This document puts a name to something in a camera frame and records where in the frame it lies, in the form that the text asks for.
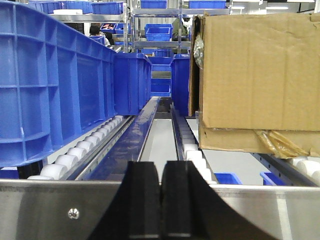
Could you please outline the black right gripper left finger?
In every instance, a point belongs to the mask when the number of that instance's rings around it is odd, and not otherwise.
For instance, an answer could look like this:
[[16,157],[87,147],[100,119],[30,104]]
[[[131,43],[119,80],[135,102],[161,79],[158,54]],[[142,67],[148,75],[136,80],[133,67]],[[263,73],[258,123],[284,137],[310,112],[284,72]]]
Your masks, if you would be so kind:
[[160,185],[153,162],[127,165],[111,204],[89,240],[159,240]]

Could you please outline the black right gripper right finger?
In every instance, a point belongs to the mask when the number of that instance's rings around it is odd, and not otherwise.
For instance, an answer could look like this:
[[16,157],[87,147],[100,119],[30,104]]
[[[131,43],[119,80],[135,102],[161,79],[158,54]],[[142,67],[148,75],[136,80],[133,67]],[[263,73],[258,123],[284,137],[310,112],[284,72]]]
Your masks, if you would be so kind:
[[161,183],[164,240],[272,240],[229,206],[191,161],[168,161]]

